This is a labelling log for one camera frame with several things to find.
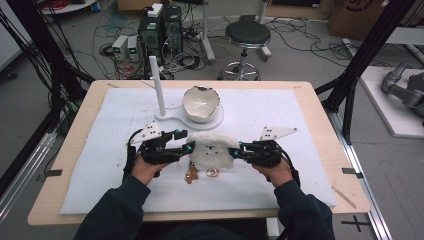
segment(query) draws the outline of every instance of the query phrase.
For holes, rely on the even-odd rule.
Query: stool base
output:
[[[242,65],[240,62],[233,62],[228,64],[224,70],[222,70],[218,79],[235,81],[260,81],[261,75],[259,74],[259,70],[250,63],[245,63]]]

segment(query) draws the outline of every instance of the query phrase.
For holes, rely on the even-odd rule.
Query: black stool seat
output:
[[[258,22],[238,21],[226,27],[225,37],[230,43],[243,48],[262,48],[271,39],[271,32]]]

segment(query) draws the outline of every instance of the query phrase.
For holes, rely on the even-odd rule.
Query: caster wheel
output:
[[[11,68],[6,68],[6,76],[8,78],[16,79],[18,74]]]

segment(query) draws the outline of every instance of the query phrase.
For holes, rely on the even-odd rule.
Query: white paper sheet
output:
[[[187,89],[164,89],[165,105],[181,105]],[[336,201],[315,150],[311,136],[291,90],[218,89],[224,120],[215,130],[233,134],[240,141],[259,140],[262,128],[296,127],[298,132],[277,142],[288,152],[300,172],[302,189],[330,207]],[[61,214],[88,213],[101,196],[122,181],[126,146],[130,135],[155,119],[158,110],[152,89],[111,88],[93,124],[75,166]],[[158,122],[162,131],[187,129],[176,120]],[[171,141],[167,148],[181,146],[185,139]],[[235,160],[234,168],[219,176],[187,184],[188,157],[166,167],[149,184],[152,190],[145,212],[243,210],[278,208],[273,186],[249,164]]]

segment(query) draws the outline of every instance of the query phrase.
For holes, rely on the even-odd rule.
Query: desk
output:
[[[163,81],[164,88],[191,88],[194,85],[207,85],[215,89],[292,89],[308,125],[316,150],[322,159],[324,170],[333,188],[337,206],[335,214],[366,213],[370,205],[356,175],[343,174],[342,168],[351,168],[339,140],[321,107],[314,89],[307,82],[282,81]],[[31,210],[28,222],[31,225],[76,224],[85,215],[60,215],[69,181],[76,161],[81,154],[91,126],[101,108],[104,96],[111,87],[145,88],[139,81],[95,81],[78,112],[74,123],[58,153],[52,169],[63,169],[62,175],[49,177]],[[275,217],[276,210],[209,211],[179,213],[146,213],[145,221],[173,221],[228,218],[268,218]]]

